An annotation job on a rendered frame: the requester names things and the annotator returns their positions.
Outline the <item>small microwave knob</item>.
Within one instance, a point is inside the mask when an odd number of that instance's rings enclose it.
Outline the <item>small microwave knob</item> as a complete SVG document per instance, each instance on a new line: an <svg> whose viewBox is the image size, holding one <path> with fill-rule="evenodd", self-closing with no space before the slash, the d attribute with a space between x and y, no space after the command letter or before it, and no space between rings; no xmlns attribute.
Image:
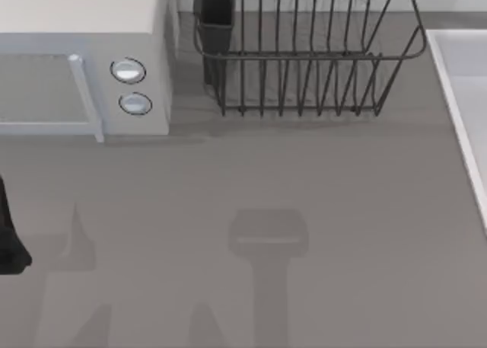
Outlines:
<svg viewBox="0 0 487 348"><path fill-rule="evenodd" d="M153 107L151 99L145 94L132 92L119 97L119 107L131 116L144 116L148 114Z"/></svg>

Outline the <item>large microwave knob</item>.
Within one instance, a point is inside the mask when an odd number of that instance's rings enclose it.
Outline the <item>large microwave knob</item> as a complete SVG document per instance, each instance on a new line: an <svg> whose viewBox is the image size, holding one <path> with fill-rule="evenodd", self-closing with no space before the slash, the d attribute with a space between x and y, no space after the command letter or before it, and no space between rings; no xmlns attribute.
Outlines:
<svg viewBox="0 0 487 348"><path fill-rule="evenodd" d="M143 81L147 72L144 65L137 59L126 57L111 62L110 73L117 81L134 85Z"/></svg>

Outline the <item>black cutlery holder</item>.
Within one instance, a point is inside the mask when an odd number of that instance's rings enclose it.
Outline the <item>black cutlery holder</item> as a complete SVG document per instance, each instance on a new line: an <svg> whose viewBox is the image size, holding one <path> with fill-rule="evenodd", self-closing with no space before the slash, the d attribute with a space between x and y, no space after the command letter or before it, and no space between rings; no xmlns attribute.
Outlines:
<svg viewBox="0 0 487 348"><path fill-rule="evenodd" d="M236 0L194 0L193 14L200 40L204 81L206 85L219 86L221 71L226 64L216 56L226 55L231 47L235 21Z"/></svg>

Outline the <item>pale microwave oven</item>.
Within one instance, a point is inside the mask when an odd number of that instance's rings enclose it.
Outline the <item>pale microwave oven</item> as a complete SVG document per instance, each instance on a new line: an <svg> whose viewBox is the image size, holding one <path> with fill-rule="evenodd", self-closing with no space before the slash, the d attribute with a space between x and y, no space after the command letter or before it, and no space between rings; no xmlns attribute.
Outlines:
<svg viewBox="0 0 487 348"><path fill-rule="evenodd" d="M177 0L0 0L0 54L78 54L108 136L165 136L170 131L173 80L169 47L179 40ZM110 64L133 58L145 79L128 85ZM119 97L138 92L152 110L131 116Z"/></svg>

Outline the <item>microwave oven door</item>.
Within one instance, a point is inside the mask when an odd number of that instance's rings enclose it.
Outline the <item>microwave oven door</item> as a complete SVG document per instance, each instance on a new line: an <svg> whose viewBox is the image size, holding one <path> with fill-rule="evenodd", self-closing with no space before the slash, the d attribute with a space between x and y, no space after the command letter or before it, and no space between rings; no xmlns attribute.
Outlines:
<svg viewBox="0 0 487 348"><path fill-rule="evenodd" d="M93 136L103 120L78 54L0 54L0 136Z"/></svg>

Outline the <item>white sink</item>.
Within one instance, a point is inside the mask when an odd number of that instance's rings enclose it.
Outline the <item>white sink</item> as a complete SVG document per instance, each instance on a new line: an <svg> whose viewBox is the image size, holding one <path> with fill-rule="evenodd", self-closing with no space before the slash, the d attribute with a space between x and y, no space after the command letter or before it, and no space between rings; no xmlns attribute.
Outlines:
<svg viewBox="0 0 487 348"><path fill-rule="evenodd" d="M487 235L487 29L426 35Z"/></svg>

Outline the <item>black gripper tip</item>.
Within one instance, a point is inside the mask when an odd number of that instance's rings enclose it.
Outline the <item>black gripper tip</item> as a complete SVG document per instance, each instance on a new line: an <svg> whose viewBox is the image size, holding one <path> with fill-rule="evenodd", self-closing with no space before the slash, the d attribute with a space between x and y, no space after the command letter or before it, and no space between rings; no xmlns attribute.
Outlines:
<svg viewBox="0 0 487 348"><path fill-rule="evenodd" d="M5 183L0 175L0 276L22 274L33 263L11 217Z"/></svg>

